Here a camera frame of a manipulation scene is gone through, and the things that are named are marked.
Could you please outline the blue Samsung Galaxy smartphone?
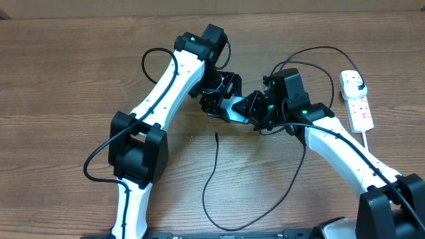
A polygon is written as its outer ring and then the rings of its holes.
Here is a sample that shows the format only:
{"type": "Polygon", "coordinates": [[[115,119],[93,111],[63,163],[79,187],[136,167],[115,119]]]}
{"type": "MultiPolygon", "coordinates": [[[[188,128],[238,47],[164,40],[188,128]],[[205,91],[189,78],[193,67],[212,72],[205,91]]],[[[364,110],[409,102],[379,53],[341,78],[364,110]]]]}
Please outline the blue Samsung Galaxy smartphone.
{"type": "Polygon", "coordinates": [[[249,124],[249,119],[242,116],[232,109],[233,105],[242,101],[244,97],[242,96],[231,96],[229,99],[224,99],[220,104],[220,107],[225,110],[224,112],[224,121],[225,122],[236,122],[242,124],[249,124]]]}

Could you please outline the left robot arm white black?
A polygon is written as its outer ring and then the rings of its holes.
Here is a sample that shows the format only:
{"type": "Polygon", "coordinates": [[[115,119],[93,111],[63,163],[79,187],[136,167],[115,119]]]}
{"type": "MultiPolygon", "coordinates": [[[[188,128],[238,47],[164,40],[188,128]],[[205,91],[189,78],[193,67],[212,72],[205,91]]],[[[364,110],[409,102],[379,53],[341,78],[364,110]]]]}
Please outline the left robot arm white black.
{"type": "Polygon", "coordinates": [[[248,123],[232,106],[242,97],[239,75],[216,62],[228,45],[224,30],[208,25],[201,36],[176,38],[171,61],[149,95],[129,114],[117,112],[110,126],[108,162],[119,187],[116,223],[109,238],[143,238],[153,184],[169,159],[167,130],[185,96],[201,97],[207,115],[248,123]]]}

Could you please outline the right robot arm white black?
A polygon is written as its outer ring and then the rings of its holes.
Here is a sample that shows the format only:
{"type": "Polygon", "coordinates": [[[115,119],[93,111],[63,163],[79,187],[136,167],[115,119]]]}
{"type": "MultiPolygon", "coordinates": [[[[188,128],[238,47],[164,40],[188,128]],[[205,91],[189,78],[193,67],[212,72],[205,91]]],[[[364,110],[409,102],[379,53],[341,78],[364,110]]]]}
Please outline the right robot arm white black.
{"type": "Polygon", "coordinates": [[[356,141],[324,104],[312,104],[297,69],[264,77],[266,89],[232,105],[256,130],[287,131],[322,156],[359,201],[357,217],[315,226],[310,238],[423,238],[424,180],[401,175],[356,141]]]}

